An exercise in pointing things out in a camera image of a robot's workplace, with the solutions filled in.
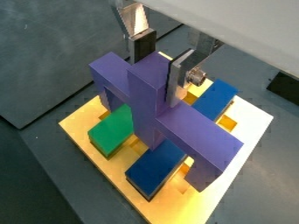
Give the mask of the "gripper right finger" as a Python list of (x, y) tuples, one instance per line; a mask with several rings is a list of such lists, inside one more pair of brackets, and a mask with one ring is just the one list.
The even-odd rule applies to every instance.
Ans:
[(182, 52), (169, 64), (166, 102), (172, 108), (188, 95), (192, 84), (201, 86), (206, 81), (204, 61), (222, 47), (224, 42), (202, 31), (192, 30), (190, 41), (196, 48)]

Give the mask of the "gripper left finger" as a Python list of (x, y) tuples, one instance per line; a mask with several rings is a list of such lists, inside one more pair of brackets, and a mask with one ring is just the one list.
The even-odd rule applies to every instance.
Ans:
[(145, 6), (135, 0), (109, 0), (125, 33), (130, 62), (135, 64), (155, 51), (157, 30), (147, 21)]

